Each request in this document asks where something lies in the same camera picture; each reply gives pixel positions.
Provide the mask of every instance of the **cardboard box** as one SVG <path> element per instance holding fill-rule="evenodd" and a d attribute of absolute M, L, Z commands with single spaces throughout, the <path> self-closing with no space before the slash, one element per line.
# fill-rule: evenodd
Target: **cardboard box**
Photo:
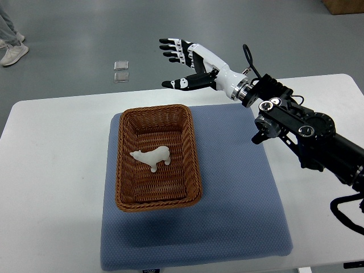
<path fill-rule="evenodd" d="M 364 13 L 364 0 L 322 0 L 331 14 Z"/>

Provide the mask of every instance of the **robotic arm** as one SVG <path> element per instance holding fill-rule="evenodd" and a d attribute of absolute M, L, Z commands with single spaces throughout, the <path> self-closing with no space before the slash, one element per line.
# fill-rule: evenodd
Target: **robotic arm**
<path fill-rule="evenodd" d="M 347 227 L 364 235 L 364 228 L 351 222 L 338 210 L 343 202 L 364 198 L 364 149 L 336 133 L 334 121 L 326 114 L 317 113 L 302 106 L 304 98 L 294 96 L 293 90 L 277 82 L 271 76 L 263 77 L 253 66 L 253 58 L 247 47 L 243 46 L 250 65 L 243 73 L 230 70 L 229 66 L 215 54 L 199 44 L 180 39 L 160 39 L 162 50 L 169 61 L 180 62 L 194 68 L 197 72 L 175 81 L 164 81 L 162 86 L 180 90 L 194 90 L 212 87 L 223 90 L 232 100 L 242 101 L 244 107 L 250 107 L 258 98 L 259 115 L 255 119 L 258 133 L 252 142 L 261 142 L 279 137 L 300 160 L 302 168 L 323 171 L 327 168 L 343 184 L 353 187 L 358 194 L 340 197 L 332 201 L 331 211 Z M 249 84 L 246 74 L 252 69 L 259 82 Z M 301 97 L 298 104 L 293 97 Z M 297 144 L 287 136 L 293 133 Z M 364 213 L 364 201 L 360 208 Z"/>
<path fill-rule="evenodd" d="M 171 38 L 159 41 L 163 44 L 159 48 L 167 51 L 163 55 L 170 57 L 170 62 L 185 64 L 196 71 L 178 80 L 164 81 L 163 87 L 180 90 L 212 87 L 223 90 L 232 100 L 238 99 L 238 91 L 251 88 L 244 74 L 230 70 L 223 60 L 200 44 Z"/>

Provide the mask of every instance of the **cable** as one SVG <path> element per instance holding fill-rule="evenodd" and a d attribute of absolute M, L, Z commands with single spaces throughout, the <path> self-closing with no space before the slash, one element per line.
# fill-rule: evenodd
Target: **cable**
<path fill-rule="evenodd" d="M 347 226 L 349 229 L 354 230 L 355 232 L 364 235 L 364 227 L 358 226 L 354 224 L 345 214 L 343 214 L 338 206 L 339 204 L 360 200 L 364 198 L 364 193 L 358 193 L 357 195 L 351 195 L 351 196 L 344 196 L 334 199 L 330 204 L 330 209 L 332 213 L 335 215 L 335 217 L 343 223 L 345 226 Z"/>
<path fill-rule="evenodd" d="M 301 103 L 299 105 L 302 105 L 303 102 L 305 101 L 305 98 L 303 96 L 301 96 L 301 95 L 292 95 L 291 97 L 299 97 L 299 98 L 301 98 L 302 101 L 301 101 Z"/>
<path fill-rule="evenodd" d="M 250 68 L 254 71 L 254 73 L 256 74 L 256 76 L 261 79 L 262 76 L 258 73 L 258 71 L 255 69 L 254 65 L 253 65 L 253 57 L 251 55 L 251 52 L 249 50 L 249 47 L 246 44 L 243 44 L 243 50 L 244 50 L 244 54 L 246 57 L 246 60 L 249 63 Z"/>
<path fill-rule="evenodd" d="M 250 85 L 254 86 L 255 84 L 253 83 L 254 81 L 259 81 L 259 78 L 254 78 L 250 81 Z"/>

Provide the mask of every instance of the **transparent square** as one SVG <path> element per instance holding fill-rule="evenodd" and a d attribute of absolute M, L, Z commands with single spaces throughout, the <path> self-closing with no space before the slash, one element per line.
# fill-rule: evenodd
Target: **transparent square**
<path fill-rule="evenodd" d="M 115 73 L 114 82 L 126 82 L 129 81 L 129 72 Z"/>
<path fill-rule="evenodd" d="M 114 64 L 114 70 L 127 70 L 129 68 L 128 61 L 116 61 Z"/>

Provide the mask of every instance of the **white robotic hand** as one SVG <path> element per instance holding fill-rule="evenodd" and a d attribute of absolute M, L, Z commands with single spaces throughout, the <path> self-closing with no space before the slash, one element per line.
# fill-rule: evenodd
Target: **white robotic hand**
<path fill-rule="evenodd" d="M 170 57 L 170 62 L 185 64 L 197 72 L 178 80 L 164 81 L 163 87 L 195 90 L 209 86 L 223 90 L 227 97 L 237 100 L 238 93 L 247 85 L 248 78 L 244 74 L 231 71 L 227 63 L 200 44 L 173 38 L 159 41 L 163 44 L 159 48 L 167 51 L 163 55 Z"/>

